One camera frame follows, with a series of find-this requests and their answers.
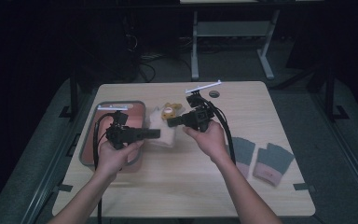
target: person's right hand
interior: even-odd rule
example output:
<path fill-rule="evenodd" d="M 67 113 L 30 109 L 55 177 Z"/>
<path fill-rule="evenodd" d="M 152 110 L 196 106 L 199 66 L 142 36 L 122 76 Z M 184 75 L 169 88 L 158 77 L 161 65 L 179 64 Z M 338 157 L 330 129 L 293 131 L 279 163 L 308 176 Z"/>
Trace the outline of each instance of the person's right hand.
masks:
<path fill-rule="evenodd" d="M 226 151 L 226 142 L 222 126 L 210 121 L 205 133 L 195 131 L 190 127 L 184 127 L 183 131 L 196 140 L 200 149 L 211 158 L 211 161 L 217 163 L 221 160 L 229 159 Z"/>

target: dark background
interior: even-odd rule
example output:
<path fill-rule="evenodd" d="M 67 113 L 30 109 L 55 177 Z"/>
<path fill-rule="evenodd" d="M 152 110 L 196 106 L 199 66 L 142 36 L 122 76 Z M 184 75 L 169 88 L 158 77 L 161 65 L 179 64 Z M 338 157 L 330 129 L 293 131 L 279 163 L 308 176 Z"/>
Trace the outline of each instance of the dark background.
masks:
<path fill-rule="evenodd" d="M 306 12 L 300 22 L 290 19 L 298 11 L 282 11 L 274 37 L 296 38 L 288 66 L 306 69 L 324 60 L 358 102 L 358 1 L 328 2 Z M 123 22 L 129 15 L 131 20 Z M 82 91 L 131 82 L 142 52 L 127 51 L 125 34 L 174 54 L 175 38 L 189 35 L 191 22 L 190 11 L 128 14 L 85 10 L 77 1 L 0 1 L 0 191 L 54 93 L 71 74 L 77 74 Z"/>

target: forearm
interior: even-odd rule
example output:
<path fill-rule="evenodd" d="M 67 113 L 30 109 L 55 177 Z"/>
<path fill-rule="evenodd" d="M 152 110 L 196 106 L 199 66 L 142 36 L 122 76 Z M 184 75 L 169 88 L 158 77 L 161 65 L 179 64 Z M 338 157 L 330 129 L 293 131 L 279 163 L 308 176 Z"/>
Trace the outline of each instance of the forearm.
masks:
<path fill-rule="evenodd" d="M 241 223 L 281 223 L 229 158 L 216 165 L 225 179 Z"/>
<path fill-rule="evenodd" d="M 49 223 L 85 223 L 111 182 L 109 178 L 94 174 L 74 199 Z"/>

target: light wood table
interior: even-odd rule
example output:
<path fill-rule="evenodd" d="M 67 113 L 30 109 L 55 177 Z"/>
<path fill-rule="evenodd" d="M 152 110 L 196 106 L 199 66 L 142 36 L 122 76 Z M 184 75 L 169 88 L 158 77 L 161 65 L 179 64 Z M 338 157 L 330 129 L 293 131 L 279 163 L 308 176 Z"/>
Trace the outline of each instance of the light wood table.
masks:
<path fill-rule="evenodd" d="M 60 212 L 89 181 L 92 171 L 79 161 L 93 109 L 105 101 L 143 101 L 146 117 L 156 106 L 186 101 L 185 89 L 211 83 L 159 83 L 102 85 L 97 92 L 83 133 L 69 165 L 64 185 L 73 186 L 70 192 L 61 191 L 53 207 Z M 209 97 L 209 91 L 219 91 L 219 98 Z M 253 172 L 259 147 L 272 143 L 292 151 L 280 119 L 262 82 L 223 82 L 200 92 L 227 116 L 232 136 L 255 143 L 251 163 Z M 144 144 L 141 168 L 134 173 L 121 173 L 103 195 L 104 217 L 236 217 L 223 177 L 196 142 L 176 130 L 173 148 Z M 307 190 L 295 190 L 294 184 L 304 183 L 294 160 L 278 187 L 249 175 L 248 181 L 272 210 L 281 217 L 307 217 L 315 212 Z"/>

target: bare arm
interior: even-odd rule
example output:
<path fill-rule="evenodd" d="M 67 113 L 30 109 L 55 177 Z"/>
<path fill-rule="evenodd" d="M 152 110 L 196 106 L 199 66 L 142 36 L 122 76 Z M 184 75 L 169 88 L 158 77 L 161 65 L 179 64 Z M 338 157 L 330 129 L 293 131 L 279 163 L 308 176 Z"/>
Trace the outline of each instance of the bare arm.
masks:
<path fill-rule="evenodd" d="M 222 173 L 241 223 L 281 223 L 231 161 L 225 147 L 224 132 L 219 123 L 211 121 L 205 133 L 188 127 L 184 128 L 184 132 L 196 140 L 200 149 L 211 158 Z"/>
<path fill-rule="evenodd" d="M 86 223 L 117 172 L 124 166 L 128 155 L 137 150 L 143 142 L 115 150 L 108 142 L 101 144 L 97 171 L 91 180 L 77 193 L 49 223 Z"/>

